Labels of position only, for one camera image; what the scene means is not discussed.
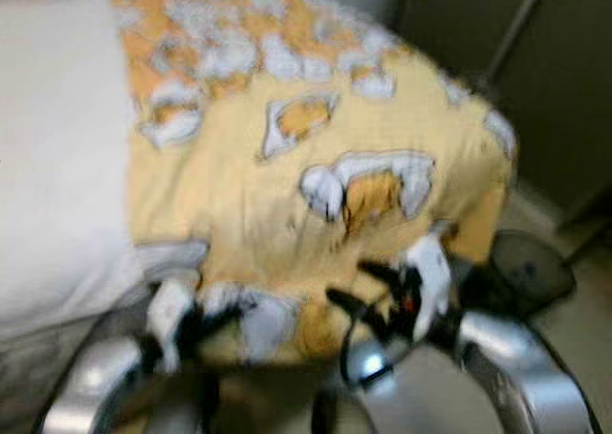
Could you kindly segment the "white quilted mattress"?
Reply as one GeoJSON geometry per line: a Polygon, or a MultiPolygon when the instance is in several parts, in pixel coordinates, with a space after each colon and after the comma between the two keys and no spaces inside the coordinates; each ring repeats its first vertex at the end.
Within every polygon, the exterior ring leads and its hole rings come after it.
{"type": "Polygon", "coordinates": [[[0,337],[114,306],[142,268],[126,212],[136,122],[109,0],[0,1],[0,337]]]}

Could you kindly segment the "yellow egg-print blanket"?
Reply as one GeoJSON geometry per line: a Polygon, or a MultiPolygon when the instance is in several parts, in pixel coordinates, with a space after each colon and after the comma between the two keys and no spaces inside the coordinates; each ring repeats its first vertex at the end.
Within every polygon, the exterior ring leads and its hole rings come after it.
{"type": "Polygon", "coordinates": [[[367,337],[325,297],[385,293],[361,260],[416,242],[485,262],[514,128],[334,0],[108,0],[136,120],[127,220],[150,272],[244,315],[208,360],[292,365],[367,337]]]}

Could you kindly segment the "dark wardrobe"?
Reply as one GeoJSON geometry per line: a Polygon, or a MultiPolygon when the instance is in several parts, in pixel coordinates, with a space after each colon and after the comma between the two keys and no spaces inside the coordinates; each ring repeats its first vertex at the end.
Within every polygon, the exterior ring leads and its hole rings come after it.
{"type": "Polygon", "coordinates": [[[337,0],[514,124],[521,181],[560,220],[612,215],[612,0],[337,0]]]}

